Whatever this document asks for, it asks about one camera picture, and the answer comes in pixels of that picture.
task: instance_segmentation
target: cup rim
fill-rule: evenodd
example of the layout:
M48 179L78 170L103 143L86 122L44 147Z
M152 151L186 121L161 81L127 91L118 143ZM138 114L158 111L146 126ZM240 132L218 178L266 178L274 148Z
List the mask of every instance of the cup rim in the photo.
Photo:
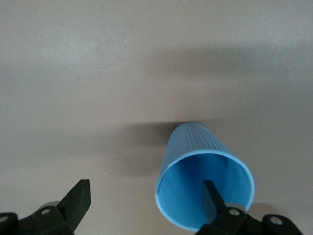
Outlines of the cup rim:
M189 226L185 226L183 224L180 224L178 222L176 222L175 220L173 220L163 209L163 207L161 206L160 200L159 200L159 196L158 196L158 192L159 192L159 188L160 188L160 183L162 181L162 178L164 176L164 174L177 162L181 161L184 158L187 157L191 157L194 155L198 155L198 154L216 154L216 155L221 155L222 157L227 157L230 158L231 160L235 161L236 163L238 163L242 169L245 171L245 173L247 174L248 178L249 178L249 182L250 182L250 198L249 201L247 202L246 205L244 205L244 207L248 210L253 202L253 198L254 198L254 192L255 192L255 185L254 185L254 180L253 180L253 176L249 170L249 168L246 166L246 164L244 162L242 162L239 158L237 158L236 156L227 153L227 152L223 152L223 151L219 151L219 150L213 150L213 149L200 149L200 150L194 150L194 151L190 151L187 153L182 154L181 156L179 156L178 158L176 158L175 160L173 160L170 164L168 164L164 169L162 169L157 181L156 181L156 188L155 188L155 198L156 198L156 204L159 208L159 210L161 211L161 213L165 216L165 218L167 218L171 223L175 224L176 226L186 229L186 230L190 230L190 231L197 231L199 228L194 228L194 227L189 227Z

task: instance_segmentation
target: screw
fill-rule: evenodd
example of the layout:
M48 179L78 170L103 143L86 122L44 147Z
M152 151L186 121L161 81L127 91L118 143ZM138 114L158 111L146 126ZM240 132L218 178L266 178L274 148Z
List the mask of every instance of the screw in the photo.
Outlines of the screw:
M41 211L41 215L44 215L44 214L48 214L48 213L50 213L50 209L48 208L48 209L44 209L44 210L42 210Z
M237 211L236 209L230 209L229 213L231 215L234 215L234 216L239 216L240 215L239 211Z
M282 220L278 217L275 217L275 216L271 217L270 221L276 225L282 225L283 224Z
M8 220L8 216L3 216L0 218L0 223L4 222L4 221L7 221Z

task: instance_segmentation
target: gray surface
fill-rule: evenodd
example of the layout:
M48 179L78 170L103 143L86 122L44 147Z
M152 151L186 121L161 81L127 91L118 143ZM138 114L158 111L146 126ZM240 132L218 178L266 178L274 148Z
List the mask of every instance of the gray surface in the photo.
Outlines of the gray surface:
M0 211L82 178L84 234L192 234L158 210L173 126L251 169L250 213L313 231L312 1L0 1Z

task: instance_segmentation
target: blue cup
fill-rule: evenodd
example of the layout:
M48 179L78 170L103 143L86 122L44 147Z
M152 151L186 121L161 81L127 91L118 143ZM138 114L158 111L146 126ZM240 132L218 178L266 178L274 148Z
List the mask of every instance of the blue cup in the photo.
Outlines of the blue cup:
M207 223L202 207L204 180L212 180L226 203L247 210L254 196L248 167L203 125L188 122L171 134L156 182L156 203L173 224L197 231Z

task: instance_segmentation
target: cup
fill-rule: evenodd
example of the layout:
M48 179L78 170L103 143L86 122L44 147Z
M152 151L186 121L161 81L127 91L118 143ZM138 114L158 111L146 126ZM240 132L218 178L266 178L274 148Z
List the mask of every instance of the cup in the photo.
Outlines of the cup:
M212 180L225 203L247 210L254 197L248 167L208 129L196 122L178 126L171 134L156 182L156 203L173 224L197 231L207 223L202 207L204 180Z

